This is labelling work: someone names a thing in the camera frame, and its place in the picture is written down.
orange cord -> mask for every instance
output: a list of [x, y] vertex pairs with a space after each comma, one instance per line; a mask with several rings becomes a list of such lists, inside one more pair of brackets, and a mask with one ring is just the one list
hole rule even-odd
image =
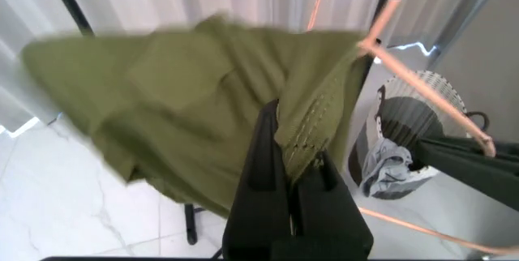
[[[307, 30], [311, 30], [314, 27], [315, 19], [317, 17], [317, 12], [319, 11], [320, 3], [321, 3], [321, 0], [315, 0], [314, 9], [311, 12], [310, 20], [308, 21]], [[439, 237], [439, 238], [442, 238], [442, 239], [450, 241], [450, 242], [455, 242], [456, 244], [465, 246], [467, 248], [475, 249], [475, 250], [480, 250], [480, 251], [488, 253], [488, 254], [510, 255], [510, 254], [519, 253], [519, 246], [513, 246], [513, 247], [509, 247], [509, 248], [496, 248], [496, 247], [482, 246], [482, 245], [478, 245], [478, 244], [475, 244], [475, 243], [472, 243], [472, 242], [468, 242], [468, 241], [462, 240], [462, 239], [457, 238], [457, 237], [449, 236], [449, 235], [444, 234], [444, 233], [436, 232], [435, 230], [432, 230], [432, 229], [424, 229], [424, 228], [422, 228], [422, 227], [420, 227], [418, 225], [413, 225], [413, 224], [408, 223], [406, 221], [398, 220], [397, 218], [394, 218], [394, 217], [391, 217], [391, 216], [386, 216], [386, 215], [384, 215], [382, 213], [379, 213], [379, 212], [373, 212], [372, 210], [369, 210], [369, 209], [366, 209], [366, 208], [358, 207], [358, 210], [361, 213], [365, 214], [365, 215], [373, 216], [373, 217], [379, 218], [381, 220], [392, 222], [392, 223], [394, 223], [396, 225], [401, 225], [401, 226], [406, 227], [408, 229], [414, 229], [416, 231], [419, 231], [420, 233], [426, 233], [426, 234], [429, 234], [431, 236]]]

olive green fabric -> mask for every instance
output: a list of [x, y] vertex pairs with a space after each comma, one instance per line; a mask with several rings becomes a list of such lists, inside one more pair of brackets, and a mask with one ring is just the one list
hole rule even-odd
[[365, 65], [360, 38], [212, 17], [193, 29], [38, 41], [23, 60], [126, 181], [146, 178], [226, 216], [269, 101], [279, 98], [275, 140], [292, 181], [322, 148], [342, 165]]

marble floor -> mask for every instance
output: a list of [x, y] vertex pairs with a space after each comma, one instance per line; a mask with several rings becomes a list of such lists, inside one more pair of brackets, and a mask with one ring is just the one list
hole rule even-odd
[[[486, 245], [519, 243], [519, 215], [440, 175], [401, 200], [359, 205]], [[365, 216], [372, 259], [465, 259], [473, 251]], [[0, 135], [0, 260], [53, 255], [208, 258], [221, 246], [225, 220], [197, 214], [199, 241], [187, 244], [183, 206], [146, 182], [126, 185], [66, 122]]]

garment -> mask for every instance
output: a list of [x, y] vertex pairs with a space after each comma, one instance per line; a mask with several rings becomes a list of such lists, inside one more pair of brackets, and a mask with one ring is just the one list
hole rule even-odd
[[362, 166], [362, 193], [381, 199], [400, 198], [416, 190], [435, 174], [430, 167], [412, 171], [411, 164], [413, 159], [409, 150], [397, 146], [390, 139], [379, 139]]
[[260, 109], [295, 181], [316, 151], [342, 165], [365, 66], [352, 32], [293, 34], [215, 16], [149, 35], [59, 37], [23, 51], [33, 78], [126, 181], [226, 216]]

laundry basket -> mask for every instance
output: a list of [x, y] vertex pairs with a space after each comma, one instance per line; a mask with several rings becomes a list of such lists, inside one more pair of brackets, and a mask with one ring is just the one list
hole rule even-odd
[[[488, 117], [482, 112], [467, 113], [463, 100], [444, 77], [431, 71], [417, 71], [416, 75], [462, 113], [467, 116], [482, 116], [482, 129], [487, 128]], [[402, 79], [393, 77], [379, 89], [376, 101], [350, 153], [350, 174], [357, 185], [360, 185], [367, 154], [379, 139], [391, 139], [398, 146], [407, 148], [412, 157], [417, 138], [442, 135], [468, 136], [463, 127], [436, 105]], [[402, 198], [439, 172], [417, 160], [408, 165], [408, 170], [409, 175], [417, 179], [412, 185], [396, 183], [372, 196], [379, 199]]]

